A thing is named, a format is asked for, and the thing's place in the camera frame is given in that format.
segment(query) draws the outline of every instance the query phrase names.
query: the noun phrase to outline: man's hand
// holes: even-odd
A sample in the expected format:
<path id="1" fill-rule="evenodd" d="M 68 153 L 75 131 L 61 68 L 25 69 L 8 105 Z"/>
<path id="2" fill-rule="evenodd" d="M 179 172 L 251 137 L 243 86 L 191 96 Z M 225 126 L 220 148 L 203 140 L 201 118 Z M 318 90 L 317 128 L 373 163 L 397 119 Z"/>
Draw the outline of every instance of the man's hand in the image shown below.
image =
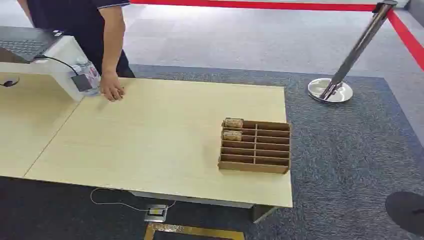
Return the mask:
<path id="1" fill-rule="evenodd" d="M 100 92 L 111 102 L 122 100 L 125 91 L 116 72 L 103 73 L 100 80 Z"/>

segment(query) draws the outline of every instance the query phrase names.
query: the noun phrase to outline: wooden table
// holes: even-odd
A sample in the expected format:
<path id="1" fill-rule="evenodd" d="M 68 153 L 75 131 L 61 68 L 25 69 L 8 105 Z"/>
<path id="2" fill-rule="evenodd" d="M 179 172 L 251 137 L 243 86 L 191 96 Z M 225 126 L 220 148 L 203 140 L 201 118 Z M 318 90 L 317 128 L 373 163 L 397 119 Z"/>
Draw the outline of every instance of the wooden table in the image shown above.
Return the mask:
<path id="1" fill-rule="evenodd" d="M 22 178 L 77 104 L 50 76 L 0 72 L 9 78 L 20 82 L 0 87 L 0 176 Z"/>
<path id="2" fill-rule="evenodd" d="M 122 83 L 127 91 L 122 101 L 84 98 L 23 177 L 250 207 L 255 221 L 274 206 L 292 207 L 290 172 L 217 167 L 222 120 L 285 122 L 282 87 L 153 79 Z"/>

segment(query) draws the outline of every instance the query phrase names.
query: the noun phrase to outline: person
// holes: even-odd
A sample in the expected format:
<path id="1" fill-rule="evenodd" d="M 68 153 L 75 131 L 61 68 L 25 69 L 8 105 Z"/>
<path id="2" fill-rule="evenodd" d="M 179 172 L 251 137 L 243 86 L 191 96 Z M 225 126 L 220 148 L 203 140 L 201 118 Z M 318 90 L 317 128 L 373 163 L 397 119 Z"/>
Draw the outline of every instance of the person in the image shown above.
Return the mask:
<path id="1" fill-rule="evenodd" d="M 129 0 L 17 0 L 35 28 L 74 36 L 101 75 L 100 92 L 110 101 L 125 94 L 118 77 L 135 78 L 122 50 Z"/>

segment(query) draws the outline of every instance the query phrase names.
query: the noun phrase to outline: red barrier tape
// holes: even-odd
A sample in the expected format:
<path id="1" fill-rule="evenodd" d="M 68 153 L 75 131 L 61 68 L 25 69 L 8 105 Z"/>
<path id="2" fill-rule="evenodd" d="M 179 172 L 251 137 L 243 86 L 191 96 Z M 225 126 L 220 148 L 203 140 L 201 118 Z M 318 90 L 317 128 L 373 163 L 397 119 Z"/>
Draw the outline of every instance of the red barrier tape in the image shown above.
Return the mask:
<path id="1" fill-rule="evenodd" d="M 397 35 L 399 35 L 403 44 L 409 50 L 416 63 L 424 71 L 424 47 L 414 37 L 414 35 L 412 35 L 407 26 L 405 26 L 394 11 L 390 11 L 388 13 L 387 19 L 390 21 Z"/>
<path id="2" fill-rule="evenodd" d="M 319 10 L 319 11 L 365 11 L 375 4 L 338 4 L 302 2 L 220 1 L 220 0 L 131 0 L 133 4 L 178 5 L 197 7 L 221 7 L 242 9 Z"/>
<path id="3" fill-rule="evenodd" d="M 302 3 L 302 2 L 261 2 L 226 0 L 130 0 L 133 4 L 177 5 L 197 7 L 221 7 L 243 9 L 318 10 L 318 11 L 366 11 L 371 12 L 374 4 Z M 408 30 L 407 26 L 392 10 L 387 15 L 394 30 L 424 71 L 424 48 Z"/>

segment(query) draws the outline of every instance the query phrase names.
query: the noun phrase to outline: black cord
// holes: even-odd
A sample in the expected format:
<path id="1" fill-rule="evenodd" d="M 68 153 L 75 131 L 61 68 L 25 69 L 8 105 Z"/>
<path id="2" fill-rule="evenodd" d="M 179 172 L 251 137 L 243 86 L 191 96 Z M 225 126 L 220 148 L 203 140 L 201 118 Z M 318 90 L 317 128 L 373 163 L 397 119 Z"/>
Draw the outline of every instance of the black cord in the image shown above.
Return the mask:
<path id="1" fill-rule="evenodd" d="M 51 59 L 51 60 L 55 60 L 55 61 L 57 61 L 57 62 L 59 62 L 59 63 L 61 63 L 61 64 L 64 64 L 64 65 L 68 66 L 70 69 L 72 69 L 72 71 L 75 73 L 75 76 L 78 76 L 78 75 L 79 75 L 79 74 L 78 74 L 78 72 L 77 72 L 77 71 L 75 71 L 75 69 L 74 69 L 71 65 L 69 65 L 69 64 L 67 64 L 66 62 L 61 61 L 61 60 L 59 60 L 59 59 L 57 59 L 57 58 L 50 57 L 50 56 L 46 56 L 46 55 L 38 55 L 38 56 L 36 56 L 35 58 L 36 58 L 36 59 Z"/>
<path id="2" fill-rule="evenodd" d="M 15 86 L 16 84 L 18 84 L 19 80 L 20 80 L 19 77 L 17 78 L 17 81 L 7 80 L 3 84 L 0 84 L 0 86 L 3 86 L 5 88 L 9 88 L 9 87 L 12 87 L 12 86 Z"/>

